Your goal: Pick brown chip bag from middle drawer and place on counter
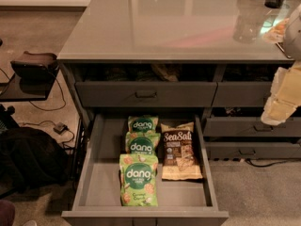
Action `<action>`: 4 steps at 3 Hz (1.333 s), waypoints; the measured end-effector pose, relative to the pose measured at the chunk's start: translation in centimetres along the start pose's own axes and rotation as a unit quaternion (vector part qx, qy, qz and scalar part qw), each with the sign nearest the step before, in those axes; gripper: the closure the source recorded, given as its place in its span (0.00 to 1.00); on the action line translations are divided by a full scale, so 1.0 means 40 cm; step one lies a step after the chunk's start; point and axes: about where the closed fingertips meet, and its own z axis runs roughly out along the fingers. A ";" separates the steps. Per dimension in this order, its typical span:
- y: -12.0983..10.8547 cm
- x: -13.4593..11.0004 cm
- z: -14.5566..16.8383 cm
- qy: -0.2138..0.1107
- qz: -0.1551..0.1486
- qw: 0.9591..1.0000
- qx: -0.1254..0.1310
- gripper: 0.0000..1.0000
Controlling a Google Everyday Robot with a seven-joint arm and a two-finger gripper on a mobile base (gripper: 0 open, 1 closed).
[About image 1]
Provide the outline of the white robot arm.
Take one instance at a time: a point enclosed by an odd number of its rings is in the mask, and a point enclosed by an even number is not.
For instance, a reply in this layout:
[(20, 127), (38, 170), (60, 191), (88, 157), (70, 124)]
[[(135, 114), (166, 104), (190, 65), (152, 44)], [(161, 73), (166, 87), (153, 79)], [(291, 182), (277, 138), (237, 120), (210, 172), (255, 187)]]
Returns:
[(272, 26), (262, 38), (266, 42), (282, 44), (285, 55), (294, 60), (289, 69), (277, 69), (271, 95), (261, 114), (263, 123), (279, 125), (301, 106), (301, 5), (289, 18)]

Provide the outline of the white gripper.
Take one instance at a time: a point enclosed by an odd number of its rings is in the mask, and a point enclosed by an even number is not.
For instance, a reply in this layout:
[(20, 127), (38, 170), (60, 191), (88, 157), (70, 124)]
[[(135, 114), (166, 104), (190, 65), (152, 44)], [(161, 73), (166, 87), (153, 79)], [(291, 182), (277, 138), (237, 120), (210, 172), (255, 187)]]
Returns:
[(301, 60), (296, 60), (289, 69), (278, 68), (270, 91), (261, 121), (268, 125), (280, 125), (301, 105)]

